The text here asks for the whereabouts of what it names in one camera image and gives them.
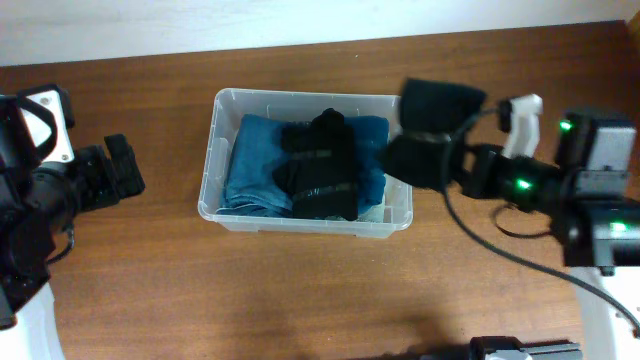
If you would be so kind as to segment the black taped shirt bundle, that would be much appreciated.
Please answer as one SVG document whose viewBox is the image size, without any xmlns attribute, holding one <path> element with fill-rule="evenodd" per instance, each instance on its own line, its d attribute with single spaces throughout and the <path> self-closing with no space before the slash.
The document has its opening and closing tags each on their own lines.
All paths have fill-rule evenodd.
<svg viewBox="0 0 640 360">
<path fill-rule="evenodd" d="M 280 147 L 287 161 L 272 172 L 291 200 L 294 218 L 358 218 L 353 128 L 329 108 L 308 123 L 282 129 Z"/>
</svg>

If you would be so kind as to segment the light blue jeans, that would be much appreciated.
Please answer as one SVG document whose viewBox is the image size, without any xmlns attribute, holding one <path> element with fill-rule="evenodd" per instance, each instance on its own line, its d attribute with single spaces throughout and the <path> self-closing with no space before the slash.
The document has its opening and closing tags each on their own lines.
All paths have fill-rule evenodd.
<svg viewBox="0 0 640 360">
<path fill-rule="evenodd" d="M 372 206 L 358 217 L 359 222 L 383 223 L 385 221 L 385 205 Z"/>
</svg>

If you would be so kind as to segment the blue taped shirt bundle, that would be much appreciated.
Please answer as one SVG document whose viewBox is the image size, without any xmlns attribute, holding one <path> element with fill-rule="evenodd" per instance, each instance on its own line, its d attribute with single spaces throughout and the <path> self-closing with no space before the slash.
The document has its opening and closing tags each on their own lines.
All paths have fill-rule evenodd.
<svg viewBox="0 0 640 360">
<path fill-rule="evenodd" d="M 356 116 L 346 117 L 345 124 L 354 130 L 358 213 L 363 215 L 383 201 L 386 178 L 378 157 L 388 142 L 389 121 L 377 116 Z"/>
</svg>

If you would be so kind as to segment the black taped cloth bundle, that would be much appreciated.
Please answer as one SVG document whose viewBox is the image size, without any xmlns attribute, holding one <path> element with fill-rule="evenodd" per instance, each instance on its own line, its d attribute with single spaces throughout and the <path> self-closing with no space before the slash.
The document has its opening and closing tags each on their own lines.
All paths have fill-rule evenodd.
<svg viewBox="0 0 640 360">
<path fill-rule="evenodd" d="M 468 85 L 407 79 L 399 101 L 401 132 L 379 153 L 383 171 L 413 187 L 440 192 L 444 151 L 486 98 L 485 91 Z"/>
</svg>

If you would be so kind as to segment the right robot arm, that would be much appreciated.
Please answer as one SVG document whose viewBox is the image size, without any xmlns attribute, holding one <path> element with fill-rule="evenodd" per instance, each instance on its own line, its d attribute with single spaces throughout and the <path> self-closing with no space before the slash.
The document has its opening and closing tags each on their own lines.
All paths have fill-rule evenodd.
<svg viewBox="0 0 640 360">
<path fill-rule="evenodd" d="M 639 356 L 639 203 L 626 197 L 636 128 L 625 116 L 574 110 L 554 162 L 534 159 L 539 113 L 501 111 L 504 145 L 479 145 L 465 195 L 548 216 L 576 288 L 590 359 Z"/>
</svg>

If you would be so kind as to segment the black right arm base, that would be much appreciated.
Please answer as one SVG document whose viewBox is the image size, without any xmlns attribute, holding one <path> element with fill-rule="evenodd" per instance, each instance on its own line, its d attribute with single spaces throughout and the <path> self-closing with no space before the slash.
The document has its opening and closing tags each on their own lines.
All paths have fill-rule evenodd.
<svg viewBox="0 0 640 360">
<path fill-rule="evenodd" d="M 521 342 L 512 336 L 473 337 L 466 345 L 430 350 L 420 360 L 583 360 L 579 343 L 569 340 Z"/>
</svg>

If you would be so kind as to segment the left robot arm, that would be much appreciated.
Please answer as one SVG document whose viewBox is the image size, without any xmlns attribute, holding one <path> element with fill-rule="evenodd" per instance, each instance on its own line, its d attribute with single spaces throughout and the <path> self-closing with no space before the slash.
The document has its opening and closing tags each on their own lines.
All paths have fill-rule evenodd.
<svg viewBox="0 0 640 360">
<path fill-rule="evenodd" d="M 69 93 L 49 84 L 1 98 L 1 356 L 61 359 L 49 268 L 75 246 L 77 216 L 138 196 L 122 134 L 76 149 Z"/>
</svg>

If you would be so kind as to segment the dark blue jeans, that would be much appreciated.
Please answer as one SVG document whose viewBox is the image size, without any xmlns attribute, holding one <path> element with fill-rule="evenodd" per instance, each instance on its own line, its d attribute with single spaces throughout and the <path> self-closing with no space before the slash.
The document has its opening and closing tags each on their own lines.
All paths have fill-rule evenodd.
<svg viewBox="0 0 640 360">
<path fill-rule="evenodd" d="M 235 139 L 217 215 L 288 218 L 290 197 L 273 179 L 288 161 L 281 148 L 287 123 L 246 114 Z"/>
</svg>

